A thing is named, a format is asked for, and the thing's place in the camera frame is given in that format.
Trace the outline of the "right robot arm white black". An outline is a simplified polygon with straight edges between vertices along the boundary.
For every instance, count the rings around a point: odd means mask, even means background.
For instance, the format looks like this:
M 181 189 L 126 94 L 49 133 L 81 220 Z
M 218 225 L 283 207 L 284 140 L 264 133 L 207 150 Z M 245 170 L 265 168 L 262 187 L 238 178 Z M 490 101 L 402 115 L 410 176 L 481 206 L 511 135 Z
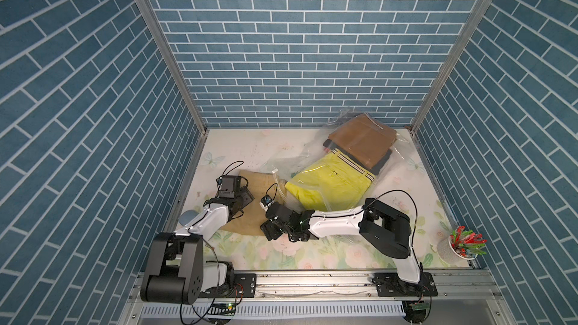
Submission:
M 286 234 L 290 242 L 308 242 L 330 236 L 361 236 L 377 251 L 394 260 L 397 279 L 421 281 L 422 267 L 412 249 L 410 219 L 403 212 L 369 198 L 362 206 L 337 212 L 295 212 L 281 203 L 266 206 L 260 229 L 267 240 Z

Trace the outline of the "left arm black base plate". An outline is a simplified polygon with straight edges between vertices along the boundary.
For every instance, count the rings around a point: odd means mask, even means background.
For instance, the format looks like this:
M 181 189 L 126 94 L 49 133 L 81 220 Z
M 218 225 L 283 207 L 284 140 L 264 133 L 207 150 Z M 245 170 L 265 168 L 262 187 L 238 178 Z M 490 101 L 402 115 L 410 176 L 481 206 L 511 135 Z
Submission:
M 256 285 L 256 273 L 234 273 L 233 275 L 224 275 L 223 280 L 220 280 L 219 286 L 217 286 L 217 275 L 207 275 L 203 278 L 202 292 L 200 293 L 199 298 L 254 298 Z

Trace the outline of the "clear plastic vacuum bag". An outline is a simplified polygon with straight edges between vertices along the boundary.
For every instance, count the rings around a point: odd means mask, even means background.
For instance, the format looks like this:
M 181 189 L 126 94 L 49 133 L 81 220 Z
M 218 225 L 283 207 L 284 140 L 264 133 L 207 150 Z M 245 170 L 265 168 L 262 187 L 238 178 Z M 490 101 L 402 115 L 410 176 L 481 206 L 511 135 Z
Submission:
M 298 155 L 275 155 L 261 169 L 280 185 L 288 207 L 341 211 L 358 206 L 412 150 L 396 129 L 348 109 L 323 125 Z

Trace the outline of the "neon yellow garment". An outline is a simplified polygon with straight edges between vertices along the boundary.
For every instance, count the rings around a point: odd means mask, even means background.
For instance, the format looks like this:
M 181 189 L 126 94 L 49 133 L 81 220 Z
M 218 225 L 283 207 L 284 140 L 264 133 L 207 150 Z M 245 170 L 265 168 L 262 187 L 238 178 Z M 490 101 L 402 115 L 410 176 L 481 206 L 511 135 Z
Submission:
M 358 206 L 375 179 L 335 149 L 296 174 L 285 189 L 307 210 L 336 212 Z

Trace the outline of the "beige trousers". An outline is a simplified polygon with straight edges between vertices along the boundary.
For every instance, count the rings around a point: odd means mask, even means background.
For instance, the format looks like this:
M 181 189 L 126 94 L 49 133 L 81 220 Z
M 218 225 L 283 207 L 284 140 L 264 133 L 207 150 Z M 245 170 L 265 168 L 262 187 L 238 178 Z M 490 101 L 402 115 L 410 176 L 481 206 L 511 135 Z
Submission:
M 221 230 L 237 233 L 243 236 L 261 236 L 264 237 L 260 226 L 267 221 L 266 211 L 261 207 L 260 200 L 269 195 L 275 194 L 275 177 L 273 174 L 251 172 L 241 170 L 239 173 L 242 177 L 248 179 L 248 190 L 254 197 L 254 200 L 247 205 L 243 211 L 244 215 L 236 218 L 223 227 Z

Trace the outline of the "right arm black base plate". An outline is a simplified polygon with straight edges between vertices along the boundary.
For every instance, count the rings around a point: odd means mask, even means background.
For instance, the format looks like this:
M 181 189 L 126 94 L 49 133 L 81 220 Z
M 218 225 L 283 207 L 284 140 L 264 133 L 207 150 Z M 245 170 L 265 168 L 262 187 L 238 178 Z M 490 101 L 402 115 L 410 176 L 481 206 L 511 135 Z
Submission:
M 420 297 L 438 296 L 434 278 L 429 272 L 423 272 L 418 284 L 402 281 L 396 272 L 376 273 L 372 278 L 378 297 Z

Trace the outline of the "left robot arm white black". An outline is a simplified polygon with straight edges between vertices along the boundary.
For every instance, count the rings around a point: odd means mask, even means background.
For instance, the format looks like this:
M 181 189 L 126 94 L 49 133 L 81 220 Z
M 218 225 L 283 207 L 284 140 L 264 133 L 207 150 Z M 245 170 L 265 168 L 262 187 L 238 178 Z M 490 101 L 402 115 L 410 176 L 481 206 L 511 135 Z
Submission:
M 198 298 L 224 298 L 235 291 L 253 298 L 257 275 L 236 274 L 231 262 L 203 255 L 205 241 L 253 199 L 246 187 L 220 192 L 182 228 L 156 235 L 141 283 L 142 301 L 192 305 Z

